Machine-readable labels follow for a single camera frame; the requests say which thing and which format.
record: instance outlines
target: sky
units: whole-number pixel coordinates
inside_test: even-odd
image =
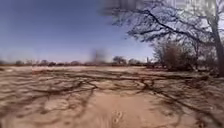
[[[95,49],[108,59],[152,57],[101,9],[100,0],[0,0],[0,59],[88,61]]]

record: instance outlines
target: tree trunk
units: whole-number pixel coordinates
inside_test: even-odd
[[[224,47],[221,42],[216,44],[216,53],[218,57],[219,75],[220,77],[224,77]]]
[[[214,41],[215,41],[216,54],[218,58],[219,76],[224,77],[224,46],[222,44],[222,41],[219,35],[219,30],[218,30],[219,17],[217,14],[216,14],[215,20],[212,22],[211,28],[212,28]]]

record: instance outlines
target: dirt field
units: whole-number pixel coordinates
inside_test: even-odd
[[[223,128],[224,80],[144,68],[7,68],[0,128]]]

